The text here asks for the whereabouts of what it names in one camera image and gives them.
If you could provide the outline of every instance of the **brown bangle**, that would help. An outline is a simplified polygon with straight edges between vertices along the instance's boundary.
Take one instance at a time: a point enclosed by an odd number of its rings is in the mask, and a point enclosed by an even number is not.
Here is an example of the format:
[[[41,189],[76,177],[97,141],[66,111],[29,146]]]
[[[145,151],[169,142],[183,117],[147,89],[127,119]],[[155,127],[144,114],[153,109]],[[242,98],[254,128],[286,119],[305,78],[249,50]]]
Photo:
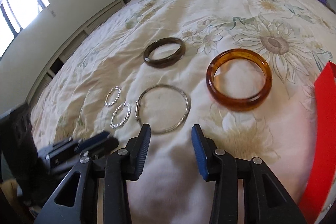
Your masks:
[[[234,99],[225,96],[216,89],[213,83],[218,68],[227,61],[236,58],[247,59],[256,63],[261,68],[266,78],[264,87],[257,94],[246,99]],[[206,82],[208,90],[217,102],[234,111],[248,111],[260,106],[268,96],[272,87],[272,72],[266,60],[259,54],[250,50],[237,48],[222,52],[211,61],[207,69]]]
[[[150,59],[149,55],[152,51],[154,51],[156,48],[165,45],[165,44],[179,44],[179,49],[171,54],[170,56],[167,56],[162,59]],[[181,39],[174,38],[174,37],[168,37],[163,38],[155,41],[154,43],[150,44],[143,53],[143,60],[145,63],[147,63],[149,66],[154,68],[165,68],[169,67],[173,64],[175,64],[180,58],[185,54],[185,44]]]

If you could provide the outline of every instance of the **bedspread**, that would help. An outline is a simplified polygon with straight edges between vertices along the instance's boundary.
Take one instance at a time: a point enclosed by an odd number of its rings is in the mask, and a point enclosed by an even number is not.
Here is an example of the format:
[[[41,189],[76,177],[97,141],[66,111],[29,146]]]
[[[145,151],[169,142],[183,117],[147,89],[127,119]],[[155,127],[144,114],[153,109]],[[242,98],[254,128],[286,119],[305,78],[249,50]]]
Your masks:
[[[139,95],[152,85],[170,84],[187,93],[191,110],[175,131],[152,135],[143,174],[128,183],[134,224],[209,222],[214,183],[198,173],[190,137],[196,123],[233,156],[264,159],[298,202],[314,158],[313,83],[336,52],[335,23],[336,16],[317,0],[132,0],[83,42],[43,91],[31,114],[35,143],[41,148],[108,130],[124,147],[140,131]],[[164,37],[182,39],[186,53],[168,68],[149,67],[142,54]],[[218,105],[206,87],[209,63],[232,48],[257,52],[273,72],[270,95],[250,112]],[[173,49],[157,49],[155,57],[166,50]],[[240,60],[222,67],[216,81],[241,98],[255,94],[263,76]],[[107,93],[117,85],[118,103],[105,107]],[[125,101],[133,107],[131,117],[113,130],[112,113]],[[178,93],[158,89],[144,97],[140,115],[157,130],[175,124],[184,108]],[[239,217],[242,223],[242,211]]]

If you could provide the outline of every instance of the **bracelet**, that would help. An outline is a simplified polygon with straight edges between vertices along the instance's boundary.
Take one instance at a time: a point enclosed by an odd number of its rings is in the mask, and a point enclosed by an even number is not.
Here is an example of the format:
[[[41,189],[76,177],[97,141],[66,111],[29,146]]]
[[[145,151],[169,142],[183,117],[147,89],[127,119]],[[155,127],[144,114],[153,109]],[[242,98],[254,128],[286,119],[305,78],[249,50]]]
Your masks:
[[[165,44],[179,44],[179,49],[171,54],[170,56],[167,56],[162,59],[150,59],[149,55],[152,51],[154,51],[156,48],[165,45]],[[148,64],[151,67],[154,68],[165,68],[169,67],[173,64],[175,64],[180,58],[185,54],[185,44],[181,39],[174,38],[174,37],[168,37],[163,38],[155,41],[154,43],[150,44],[143,53],[143,60],[146,64]]]
[[[117,95],[116,99],[111,103],[107,103],[112,91],[114,91],[114,90],[118,90],[118,95]],[[118,99],[120,97],[120,94],[121,94],[121,87],[116,86],[115,88],[112,88],[105,98],[104,105],[107,106],[107,107],[110,107],[110,106],[114,105],[118,101]]]
[[[114,120],[115,116],[117,115],[118,111],[121,110],[121,109],[123,109],[125,106],[127,107],[127,113],[126,113],[125,118],[120,123],[117,123],[117,124],[113,123],[113,120]],[[116,128],[122,127],[124,125],[124,123],[128,120],[128,118],[129,118],[130,115],[131,115],[131,105],[129,103],[125,102],[125,103],[119,105],[117,107],[117,109],[112,114],[111,128],[116,129]]]
[[[227,61],[237,58],[247,59],[256,63],[261,68],[266,78],[264,87],[257,94],[246,99],[234,99],[228,97],[220,93],[213,83],[215,73],[218,68]],[[260,106],[268,96],[272,87],[272,72],[266,60],[259,54],[250,50],[239,48],[222,52],[211,61],[207,69],[206,82],[208,90],[217,102],[234,111],[248,111]]]
[[[181,89],[179,89],[175,86],[172,86],[172,85],[164,85],[164,84],[154,85],[154,86],[150,87],[149,89],[146,89],[143,93],[141,93],[139,99],[136,102],[135,119],[139,122],[140,126],[143,126],[143,123],[142,123],[142,121],[140,119],[140,116],[139,116],[141,99],[147,92],[149,92],[152,89],[156,89],[156,88],[167,88],[167,89],[172,89],[172,90],[178,91],[184,97],[185,102],[187,104],[186,109],[185,109],[185,113],[184,113],[182,119],[179,120],[179,122],[177,124],[175,124],[174,126],[172,126],[170,128],[164,129],[162,131],[153,131],[152,130],[152,134],[164,134],[164,133],[168,133],[170,131],[173,131],[174,129],[178,128],[182,123],[184,123],[184,121],[187,119],[188,114],[190,112],[191,105],[190,105],[190,100],[188,99],[187,95],[185,94],[185,92],[183,90],[181,90]]]

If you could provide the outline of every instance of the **flower print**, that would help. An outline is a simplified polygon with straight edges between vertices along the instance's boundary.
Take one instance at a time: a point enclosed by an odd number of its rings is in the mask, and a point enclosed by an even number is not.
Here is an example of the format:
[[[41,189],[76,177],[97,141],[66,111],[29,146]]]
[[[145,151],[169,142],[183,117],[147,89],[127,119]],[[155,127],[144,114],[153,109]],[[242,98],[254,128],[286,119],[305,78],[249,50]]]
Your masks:
[[[213,21],[213,19],[200,20],[197,22],[197,32],[204,31]]]
[[[296,38],[290,25],[277,20],[270,22],[262,16],[249,22],[238,29],[235,44],[262,55],[283,83],[285,80],[294,83],[297,73],[309,75],[312,51]]]
[[[210,117],[221,130],[214,131],[209,138],[232,156],[244,160],[261,157],[268,163],[280,158],[273,149],[273,136],[265,120],[256,119],[251,112],[219,109],[216,103],[210,107]]]
[[[322,71],[327,62],[333,59],[332,53],[325,50],[323,45],[318,43],[313,35],[304,35],[302,37],[311,48],[317,67]]]
[[[188,42],[192,40],[192,37],[196,35],[197,30],[185,30],[182,32],[180,39],[183,40],[184,42]]]
[[[281,7],[276,4],[274,0],[259,0],[256,6],[265,12],[278,12],[283,11]]]
[[[219,35],[222,30],[214,27],[208,27],[198,34],[195,38],[196,42],[192,45],[197,48],[197,53],[205,52],[209,54],[211,50],[217,49],[217,43],[223,37]]]

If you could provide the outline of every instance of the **dark green bangle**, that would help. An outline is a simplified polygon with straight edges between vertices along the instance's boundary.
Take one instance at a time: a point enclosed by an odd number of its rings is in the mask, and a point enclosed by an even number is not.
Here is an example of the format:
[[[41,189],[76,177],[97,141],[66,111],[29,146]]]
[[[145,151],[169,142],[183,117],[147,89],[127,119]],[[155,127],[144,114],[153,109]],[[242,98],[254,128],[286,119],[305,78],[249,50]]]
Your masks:
[[[165,44],[179,44],[179,49],[171,54],[170,56],[167,56],[162,59],[150,59],[149,55],[152,51],[154,51],[156,48],[165,45]],[[169,67],[173,64],[175,64],[180,58],[185,54],[185,44],[181,39],[174,38],[174,37],[168,37],[163,38],[155,41],[154,43],[150,44],[143,53],[143,60],[146,64],[148,64],[151,67],[154,68],[165,68]]]

